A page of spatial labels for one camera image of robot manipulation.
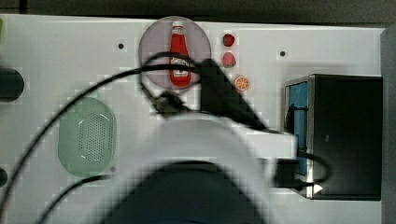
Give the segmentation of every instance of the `ketchup label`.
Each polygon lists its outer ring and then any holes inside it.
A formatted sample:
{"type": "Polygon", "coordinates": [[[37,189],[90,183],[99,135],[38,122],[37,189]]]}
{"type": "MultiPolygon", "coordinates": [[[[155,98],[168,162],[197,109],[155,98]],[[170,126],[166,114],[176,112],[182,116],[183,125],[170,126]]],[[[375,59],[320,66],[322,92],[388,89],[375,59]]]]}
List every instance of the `ketchup label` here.
{"type": "Polygon", "coordinates": [[[172,35],[184,35],[184,29],[182,26],[174,26],[172,28],[172,35]]]}
{"type": "MultiPolygon", "coordinates": [[[[185,66],[189,65],[186,61],[179,58],[172,58],[171,64],[180,64],[185,66]]],[[[188,74],[189,74],[188,71],[174,70],[175,77],[186,77],[188,74]]]]}

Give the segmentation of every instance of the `dark background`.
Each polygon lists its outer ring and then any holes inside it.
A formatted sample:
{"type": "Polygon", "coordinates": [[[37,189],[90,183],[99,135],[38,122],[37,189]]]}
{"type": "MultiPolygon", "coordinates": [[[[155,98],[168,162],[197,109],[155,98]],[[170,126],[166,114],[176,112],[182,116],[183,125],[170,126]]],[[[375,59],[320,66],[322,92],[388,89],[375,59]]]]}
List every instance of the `dark background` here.
{"type": "Polygon", "coordinates": [[[0,13],[388,27],[382,34],[382,223],[396,221],[395,0],[0,0],[0,13]]]}
{"type": "Polygon", "coordinates": [[[394,0],[1,0],[0,8],[2,13],[375,27],[396,21],[394,0]]]}

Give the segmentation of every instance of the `black wire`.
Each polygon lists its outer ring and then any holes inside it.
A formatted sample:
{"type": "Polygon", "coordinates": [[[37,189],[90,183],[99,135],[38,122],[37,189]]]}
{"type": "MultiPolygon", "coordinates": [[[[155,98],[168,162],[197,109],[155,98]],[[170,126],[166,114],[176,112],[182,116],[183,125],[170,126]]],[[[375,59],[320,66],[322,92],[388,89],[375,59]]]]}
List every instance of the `black wire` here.
{"type": "Polygon", "coordinates": [[[324,176],[321,179],[316,179],[315,182],[309,183],[309,182],[301,181],[301,183],[300,183],[301,187],[312,187],[314,185],[321,184],[321,183],[325,182],[326,180],[328,180],[332,176],[332,168],[330,167],[330,164],[327,163],[325,160],[323,160],[321,157],[315,156],[310,153],[302,152],[302,151],[299,151],[297,156],[309,159],[311,161],[319,162],[326,170],[326,173],[324,174],[324,176]]]}
{"type": "Polygon", "coordinates": [[[56,200],[54,200],[50,206],[47,207],[47,209],[42,213],[41,218],[35,223],[35,224],[44,224],[45,221],[47,220],[48,216],[50,215],[50,212],[55,208],[56,204],[61,201],[62,198],[64,198],[68,193],[70,193],[73,189],[76,189],[84,184],[93,182],[93,181],[98,181],[98,180],[106,180],[110,179],[112,175],[96,175],[92,176],[89,178],[82,179],[78,181],[77,183],[73,184],[72,186],[69,186],[64,192],[62,192],[56,200]]]}
{"type": "Polygon", "coordinates": [[[10,178],[10,181],[6,187],[6,190],[3,194],[2,201],[0,202],[0,223],[3,221],[3,214],[6,211],[6,206],[7,202],[9,200],[9,197],[11,196],[11,191],[15,187],[16,182],[18,177],[21,174],[21,170],[23,169],[25,163],[27,160],[32,156],[33,152],[35,151],[35,147],[38,145],[40,142],[41,138],[47,133],[47,131],[55,124],[55,122],[70,108],[72,107],[76,102],[81,100],[84,96],[92,93],[93,91],[96,91],[102,86],[105,86],[106,84],[113,82],[117,79],[123,78],[123,77],[128,77],[131,75],[136,75],[136,74],[141,74],[142,72],[148,72],[148,71],[156,71],[156,70],[184,70],[184,71],[190,71],[190,72],[195,72],[197,71],[196,68],[194,67],[188,67],[184,65],[179,65],[179,64],[156,64],[156,65],[146,65],[141,68],[137,68],[134,70],[126,71],[119,73],[113,77],[109,77],[107,79],[104,79],[100,82],[98,82],[96,85],[88,88],[84,92],[80,93],[77,97],[75,97],[70,103],[64,106],[52,119],[45,125],[45,127],[38,133],[38,135],[35,137],[34,141],[31,142],[27,150],[24,152],[22,157],[17,163],[17,166],[15,167],[15,170],[12,172],[12,176],[10,178]]]}
{"type": "MultiPolygon", "coordinates": [[[[196,66],[196,62],[194,60],[192,60],[189,56],[180,54],[180,53],[174,53],[174,52],[160,52],[160,53],[156,53],[153,56],[149,57],[145,63],[142,64],[142,67],[146,67],[149,65],[149,63],[151,63],[154,60],[160,59],[160,58],[170,58],[170,57],[174,57],[174,58],[179,58],[179,59],[183,59],[186,60],[189,64],[192,64],[194,66],[196,66]]],[[[139,74],[139,82],[141,85],[143,84],[143,73],[139,74]]]]}

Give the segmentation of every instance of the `small round object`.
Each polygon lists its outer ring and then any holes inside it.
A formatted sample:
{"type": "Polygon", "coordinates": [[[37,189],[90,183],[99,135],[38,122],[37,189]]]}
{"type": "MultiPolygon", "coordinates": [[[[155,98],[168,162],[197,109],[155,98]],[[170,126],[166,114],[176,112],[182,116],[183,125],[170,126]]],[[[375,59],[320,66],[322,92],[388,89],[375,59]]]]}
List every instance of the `small round object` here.
{"type": "Polygon", "coordinates": [[[250,81],[248,80],[247,77],[244,76],[238,76],[235,81],[233,82],[235,85],[236,89],[239,91],[245,91],[248,89],[250,86],[250,81]]]}
{"type": "Polygon", "coordinates": [[[223,37],[223,45],[225,47],[232,46],[233,42],[235,42],[235,37],[233,35],[230,35],[230,34],[224,35],[224,37],[223,37]]]}
{"type": "Polygon", "coordinates": [[[223,67],[232,68],[236,65],[235,56],[231,52],[225,52],[222,58],[223,67]]]}
{"type": "Polygon", "coordinates": [[[3,187],[8,181],[8,175],[7,172],[3,169],[0,168],[0,187],[3,187]]]}

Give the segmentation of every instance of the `black box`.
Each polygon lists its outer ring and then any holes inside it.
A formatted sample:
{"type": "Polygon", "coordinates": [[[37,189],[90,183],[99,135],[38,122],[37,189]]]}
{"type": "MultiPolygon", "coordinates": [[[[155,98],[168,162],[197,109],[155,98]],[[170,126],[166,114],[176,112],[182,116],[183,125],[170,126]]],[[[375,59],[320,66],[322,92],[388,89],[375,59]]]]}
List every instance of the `black box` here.
{"type": "MultiPolygon", "coordinates": [[[[332,168],[328,181],[298,193],[310,199],[381,200],[382,89],[382,77],[311,75],[285,84],[285,131],[296,134],[298,150],[332,168]]],[[[303,181],[321,179],[318,162],[299,160],[303,181]]]]}

